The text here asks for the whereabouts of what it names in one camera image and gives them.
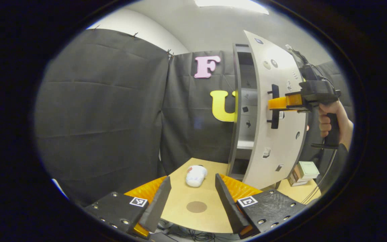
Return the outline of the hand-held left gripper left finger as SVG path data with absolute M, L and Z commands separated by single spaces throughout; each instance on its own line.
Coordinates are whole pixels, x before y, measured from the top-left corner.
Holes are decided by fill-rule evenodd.
M 157 229 L 171 189 L 170 177 L 163 176 L 127 192 L 110 192 L 84 210 L 122 233 L 148 240 Z

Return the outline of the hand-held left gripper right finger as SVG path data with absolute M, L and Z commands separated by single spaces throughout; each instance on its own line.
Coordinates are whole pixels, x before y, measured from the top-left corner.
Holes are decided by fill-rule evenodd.
M 215 188 L 233 233 L 241 239 L 285 224 L 306 206 L 275 189 L 261 191 L 219 173 Z

